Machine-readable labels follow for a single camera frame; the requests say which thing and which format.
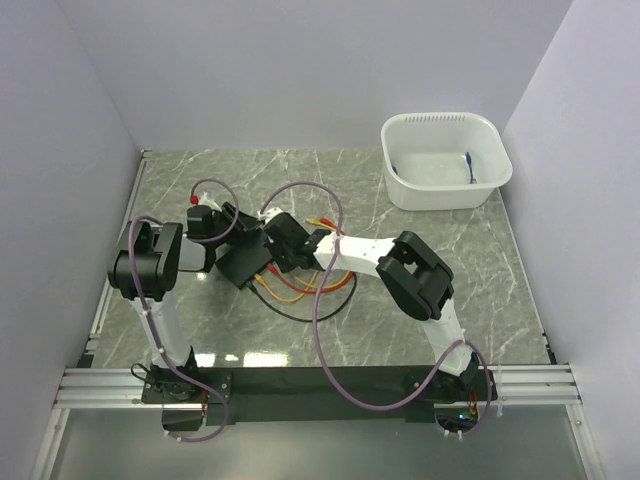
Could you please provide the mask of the black network switch box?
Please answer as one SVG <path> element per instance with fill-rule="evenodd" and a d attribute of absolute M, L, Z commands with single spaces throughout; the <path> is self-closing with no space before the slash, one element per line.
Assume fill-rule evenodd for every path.
<path fill-rule="evenodd" d="M 262 230 L 251 232 L 217 260 L 216 267 L 226 280 L 241 290 L 273 261 L 267 243 Z"/>

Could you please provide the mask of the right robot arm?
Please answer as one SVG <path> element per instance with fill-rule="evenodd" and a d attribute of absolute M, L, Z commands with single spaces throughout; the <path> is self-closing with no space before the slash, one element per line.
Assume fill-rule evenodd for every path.
<path fill-rule="evenodd" d="M 292 270 L 349 271 L 380 279 L 399 309 L 420 321 L 438 367 L 440 387 L 452 399 L 465 397 L 475 386 L 477 356 L 464 342 L 454 306 L 453 272 L 415 233 L 395 238 L 367 239 L 338 235 L 319 228 L 310 233 L 290 214 L 273 208 L 261 214 L 266 246 L 278 267 Z"/>

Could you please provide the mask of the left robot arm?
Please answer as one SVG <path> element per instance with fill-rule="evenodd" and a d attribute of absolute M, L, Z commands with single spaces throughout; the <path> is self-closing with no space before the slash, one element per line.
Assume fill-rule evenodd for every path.
<path fill-rule="evenodd" d="M 135 307 L 151 346 L 154 382 L 171 371 L 165 388 L 176 400 L 194 399 L 201 377 L 194 349 L 184 335 L 173 290 L 178 274 L 208 273 L 219 263 L 217 250 L 231 253 L 260 235 L 263 222 L 228 202 L 187 210 L 187 223 L 161 222 L 147 215 L 129 221 L 108 271 L 110 286 Z"/>

